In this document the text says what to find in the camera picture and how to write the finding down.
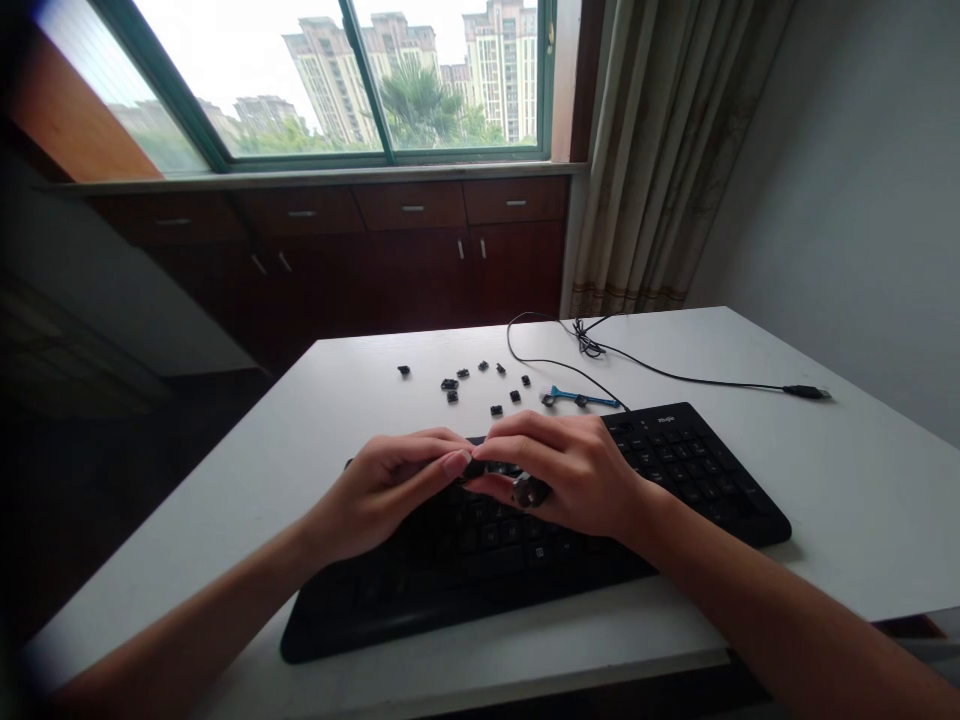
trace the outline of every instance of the drawer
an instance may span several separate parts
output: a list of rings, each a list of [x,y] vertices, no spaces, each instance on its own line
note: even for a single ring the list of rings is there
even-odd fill
[[[369,230],[467,224],[459,182],[354,185],[353,194]]]
[[[567,176],[467,180],[463,197],[471,225],[562,220],[567,213]]]
[[[349,187],[242,190],[234,196],[247,220],[264,238],[365,229]]]
[[[154,193],[90,199],[100,215],[137,247],[245,243],[247,231],[220,193]]]

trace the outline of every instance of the cabinet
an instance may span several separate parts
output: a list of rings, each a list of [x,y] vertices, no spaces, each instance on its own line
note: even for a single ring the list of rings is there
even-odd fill
[[[232,243],[157,245],[145,251],[264,367],[282,372],[313,342],[299,304],[270,258]]]
[[[560,221],[470,228],[475,259],[475,325],[503,325],[525,310],[557,314],[563,272]]]
[[[567,178],[127,195],[91,204],[261,365],[323,338],[555,315]]]

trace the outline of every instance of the curtain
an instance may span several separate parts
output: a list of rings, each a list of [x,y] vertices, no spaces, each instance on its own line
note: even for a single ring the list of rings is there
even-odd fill
[[[792,0],[619,0],[572,317],[683,306]]]

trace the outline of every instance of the white table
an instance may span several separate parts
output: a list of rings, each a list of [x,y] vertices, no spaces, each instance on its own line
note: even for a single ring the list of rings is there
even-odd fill
[[[556,323],[513,330],[521,356],[580,367],[633,408],[692,403],[793,523],[793,539],[768,554],[863,617],[960,605],[956,449],[726,308],[618,317],[593,336],[679,374],[829,389],[835,402],[821,403],[678,382],[580,356]],[[448,405],[440,381],[461,367],[471,376]],[[564,368],[514,361],[503,327],[317,342],[28,652],[62,684],[298,517],[369,436],[435,425],[482,435],[490,405],[546,412],[536,392],[553,383],[596,390]],[[560,401],[555,412],[581,411]],[[725,661],[720,635],[659,577],[299,666],[278,650],[291,606],[198,716],[413,717]]]

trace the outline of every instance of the window frame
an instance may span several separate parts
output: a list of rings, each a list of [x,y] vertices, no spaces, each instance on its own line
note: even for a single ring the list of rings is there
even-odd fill
[[[140,71],[144,81],[163,103],[188,142],[210,170],[217,174],[403,167],[479,162],[530,162],[549,160],[553,127],[553,71],[556,53],[550,42],[550,26],[556,17],[557,0],[537,3],[537,144],[511,147],[439,148],[398,150],[393,147],[380,92],[366,48],[358,32],[360,23],[352,0],[338,0],[343,29],[353,49],[367,101],[373,114],[381,152],[317,153],[298,155],[249,155],[234,157],[207,118],[173,60],[134,0],[88,0],[113,33],[117,42]]]

